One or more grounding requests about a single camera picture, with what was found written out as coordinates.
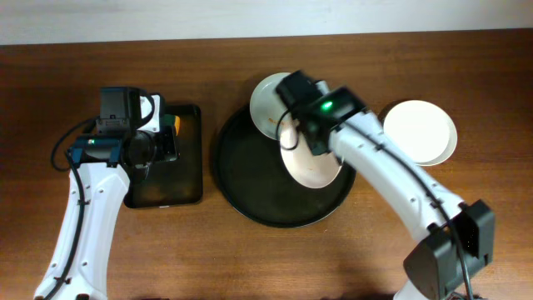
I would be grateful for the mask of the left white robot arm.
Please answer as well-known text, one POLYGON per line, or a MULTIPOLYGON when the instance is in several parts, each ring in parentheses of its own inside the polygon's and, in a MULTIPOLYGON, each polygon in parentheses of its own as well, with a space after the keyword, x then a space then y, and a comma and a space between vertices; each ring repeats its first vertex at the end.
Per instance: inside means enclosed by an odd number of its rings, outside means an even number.
POLYGON ((173 125, 83 134, 66 152, 67 208, 36 299, 105 299, 118 212, 131 186, 128 167, 147 170, 177 158, 173 125))

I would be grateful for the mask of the pale green plate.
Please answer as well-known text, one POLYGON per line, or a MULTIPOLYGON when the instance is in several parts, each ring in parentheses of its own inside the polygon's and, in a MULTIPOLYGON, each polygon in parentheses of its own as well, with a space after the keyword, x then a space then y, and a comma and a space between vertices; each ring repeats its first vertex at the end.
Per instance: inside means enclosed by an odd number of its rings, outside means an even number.
POLYGON ((250 99, 250 114, 254 125, 262 134, 275 140, 285 133, 295 134, 290 114, 280 120, 286 106, 276 93, 277 85, 289 75, 289 72, 279 72, 264 78, 255 87, 250 99))

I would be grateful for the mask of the white plate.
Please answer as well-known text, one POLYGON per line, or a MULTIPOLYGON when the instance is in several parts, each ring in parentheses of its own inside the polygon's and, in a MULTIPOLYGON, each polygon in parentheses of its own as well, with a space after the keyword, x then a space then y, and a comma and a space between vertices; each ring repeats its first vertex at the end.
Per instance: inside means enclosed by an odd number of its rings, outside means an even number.
POLYGON ((427 101, 399 102, 384 115, 383 127, 399 149, 421 166, 443 163, 452 156, 458 143, 451 117, 427 101))

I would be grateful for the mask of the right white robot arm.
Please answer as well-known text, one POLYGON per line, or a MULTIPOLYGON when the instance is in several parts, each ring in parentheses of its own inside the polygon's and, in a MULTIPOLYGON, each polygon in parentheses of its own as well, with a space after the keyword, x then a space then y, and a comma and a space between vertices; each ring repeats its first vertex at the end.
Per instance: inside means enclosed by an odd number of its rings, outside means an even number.
POLYGON ((495 214, 465 203, 385 134, 376 115, 347 88, 305 92, 298 119, 305 137, 355 168, 399 216, 415 248, 396 299, 477 299, 471 279, 493 260, 495 214))

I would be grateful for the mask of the pale pink plate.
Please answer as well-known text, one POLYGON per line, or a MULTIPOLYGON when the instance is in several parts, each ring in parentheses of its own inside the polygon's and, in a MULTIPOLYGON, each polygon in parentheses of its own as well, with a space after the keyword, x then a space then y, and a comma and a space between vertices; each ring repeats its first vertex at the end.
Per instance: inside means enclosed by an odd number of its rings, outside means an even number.
POLYGON ((288 122, 281 125, 280 152, 288 173, 306 188, 323 188, 341 171, 341 164, 333 153, 313 155, 303 134, 288 122))

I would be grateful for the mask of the green and yellow sponge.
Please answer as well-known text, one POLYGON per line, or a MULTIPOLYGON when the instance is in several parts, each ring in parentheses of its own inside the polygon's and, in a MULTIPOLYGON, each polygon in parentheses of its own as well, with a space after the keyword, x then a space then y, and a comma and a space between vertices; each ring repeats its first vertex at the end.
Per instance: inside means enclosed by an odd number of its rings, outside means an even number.
POLYGON ((163 117, 163 125, 165 127, 170 127, 173 134, 177 136, 181 127, 181 119, 176 115, 165 114, 163 117))

